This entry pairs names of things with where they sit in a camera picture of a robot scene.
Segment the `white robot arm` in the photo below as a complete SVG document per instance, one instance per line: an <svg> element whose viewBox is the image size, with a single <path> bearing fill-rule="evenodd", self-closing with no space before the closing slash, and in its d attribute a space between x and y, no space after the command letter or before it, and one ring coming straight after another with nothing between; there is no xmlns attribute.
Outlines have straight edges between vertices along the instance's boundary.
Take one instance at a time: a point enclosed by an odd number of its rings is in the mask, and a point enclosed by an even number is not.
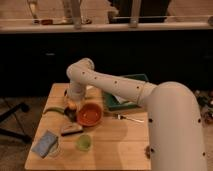
<svg viewBox="0 0 213 171"><path fill-rule="evenodd" d="M188 87L99 73L89 58L69 65L66 74L68 97L74 101L92 85L147 110L152 171L207 171L200 109Z"/></svg>

